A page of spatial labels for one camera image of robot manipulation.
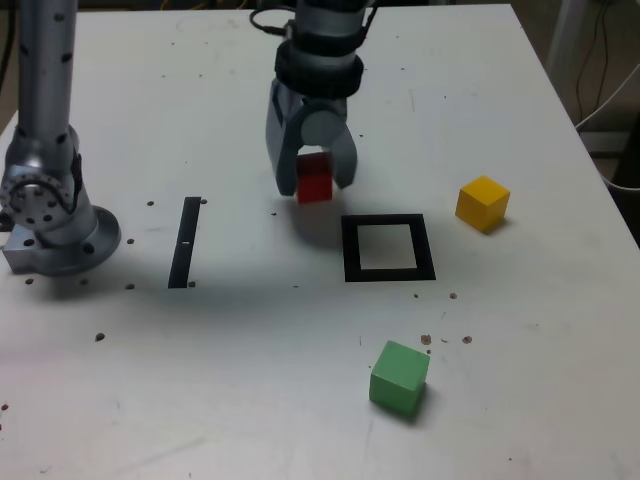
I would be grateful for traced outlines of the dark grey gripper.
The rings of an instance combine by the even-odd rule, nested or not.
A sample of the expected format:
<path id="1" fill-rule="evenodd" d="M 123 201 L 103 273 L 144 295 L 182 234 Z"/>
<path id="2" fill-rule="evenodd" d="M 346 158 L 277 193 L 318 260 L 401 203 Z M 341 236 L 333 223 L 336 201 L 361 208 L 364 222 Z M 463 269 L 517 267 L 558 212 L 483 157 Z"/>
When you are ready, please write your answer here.
<path id="1" fill-rule="evenodd" d="M 310 114 L 302 122 L 304 113 Z M 265 135 L 269 160 L 282 196 L 293 196 L 296 192 L 297 156 L 303 145 L 320 147 L 329 157 L 333 179 L 340 189 L 353 183 L 358 154 L 342 119 L 346 117 L 346 98 L 302 96 L 280 80 L 272 81 Z"/>

